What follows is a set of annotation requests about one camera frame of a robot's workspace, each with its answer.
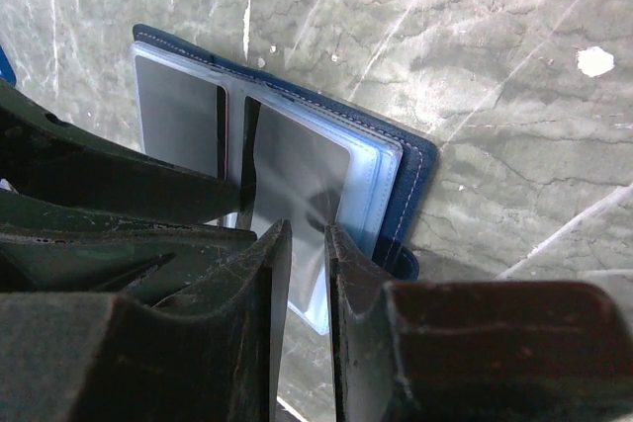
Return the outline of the grey card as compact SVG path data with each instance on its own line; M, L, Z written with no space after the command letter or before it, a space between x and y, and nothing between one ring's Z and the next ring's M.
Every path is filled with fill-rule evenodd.
M252 158L256 192L252 229L279 219L293 233L289 303L306 314L320 301L317 279L324 265L323 234L336 221L350 166L348 148L311 111L247 97L256 119Z

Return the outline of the blue leather card holder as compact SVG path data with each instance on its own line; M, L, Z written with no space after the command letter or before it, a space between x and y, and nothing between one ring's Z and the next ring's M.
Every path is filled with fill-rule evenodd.
M426 193L438 158L437 147L421 135L375 114L247 67L157 28L137 24L131 48L135 71L137 49L160 51L202 63L226 89L224 130L225 176L242 194L238 211L223 216L229 227L252 229L256 192L252 150L256 119L245 110L247 97L266 104L311 111L350 152L336 221L354 243L380 268L404 280L417 276L418 265L405 240L418 204ZM324 265L316 282L320 301L303 314L315 332L329 329Z

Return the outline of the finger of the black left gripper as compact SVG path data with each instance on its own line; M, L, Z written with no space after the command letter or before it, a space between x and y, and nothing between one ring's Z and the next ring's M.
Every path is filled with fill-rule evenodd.
M151 158L59 119L1 84L1 176L23 195L69 208L173 223L237 211L237 185Z
M211 276L251 231L173 224L1 195L1 289L125 293L156 304Z

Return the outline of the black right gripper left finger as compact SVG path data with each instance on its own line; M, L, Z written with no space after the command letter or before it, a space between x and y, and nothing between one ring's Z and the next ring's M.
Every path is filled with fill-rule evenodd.
M5 421L271 421L292 230L279 220L156 304L1 289Z

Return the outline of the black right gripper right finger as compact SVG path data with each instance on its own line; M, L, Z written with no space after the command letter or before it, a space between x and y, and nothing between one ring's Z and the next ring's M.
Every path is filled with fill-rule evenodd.
M324 233L340 421L612 421L632 411L632 334L580 281L402 281Z

